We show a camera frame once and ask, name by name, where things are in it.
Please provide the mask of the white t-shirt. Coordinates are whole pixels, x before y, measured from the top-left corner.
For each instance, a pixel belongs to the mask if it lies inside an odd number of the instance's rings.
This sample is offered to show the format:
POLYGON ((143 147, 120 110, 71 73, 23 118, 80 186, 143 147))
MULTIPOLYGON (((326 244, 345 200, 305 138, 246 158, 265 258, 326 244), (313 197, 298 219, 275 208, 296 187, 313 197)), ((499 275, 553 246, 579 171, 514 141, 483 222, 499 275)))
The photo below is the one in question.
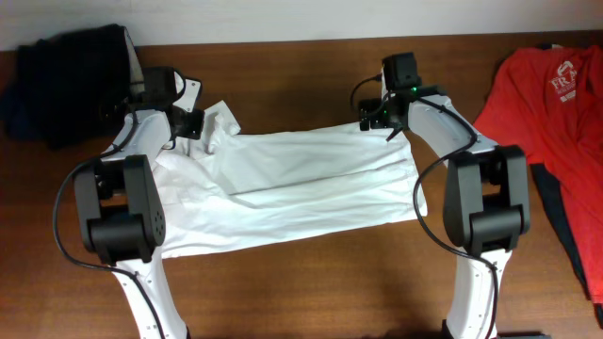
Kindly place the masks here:
POLYGON ((173 149, 164 113, 124 130, 150 155, 166 219, 164 258, 244 250, 426 216, 410 142, 348 123, 244 135, 225 103, 173 149))

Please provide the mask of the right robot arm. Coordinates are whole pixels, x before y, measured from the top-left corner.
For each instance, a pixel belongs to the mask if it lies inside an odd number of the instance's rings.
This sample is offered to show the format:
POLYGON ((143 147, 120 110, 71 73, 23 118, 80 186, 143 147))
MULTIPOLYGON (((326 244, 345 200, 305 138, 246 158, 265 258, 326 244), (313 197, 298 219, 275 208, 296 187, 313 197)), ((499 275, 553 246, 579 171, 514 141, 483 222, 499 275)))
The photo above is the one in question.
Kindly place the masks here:
POLYGON ((438 87, 411 86, 353 101, 360 128, 410 131, 437 158, 418 176, 412 194, 436 167, 447 168, 443 225, 448 239, 429 238, 457 258, 453 301, 442 324, 445 338, 497 338, 502 277, 521 235, 530 228, 525 156, 472 126, 438 87))

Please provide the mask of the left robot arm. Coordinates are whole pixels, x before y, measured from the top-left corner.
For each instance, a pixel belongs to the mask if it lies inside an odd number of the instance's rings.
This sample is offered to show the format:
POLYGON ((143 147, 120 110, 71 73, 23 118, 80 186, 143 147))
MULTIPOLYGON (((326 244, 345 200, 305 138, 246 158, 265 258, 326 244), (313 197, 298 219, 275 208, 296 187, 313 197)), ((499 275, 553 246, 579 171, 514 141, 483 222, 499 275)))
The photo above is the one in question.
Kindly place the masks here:
POLYGON ((73 178, 84 247, 118 280, 144 339, 190 336, 161 259, 168 225, 151 166, 166 144, 197 139, 203 126, 195 108, 128 113, 109 148, 73 178))

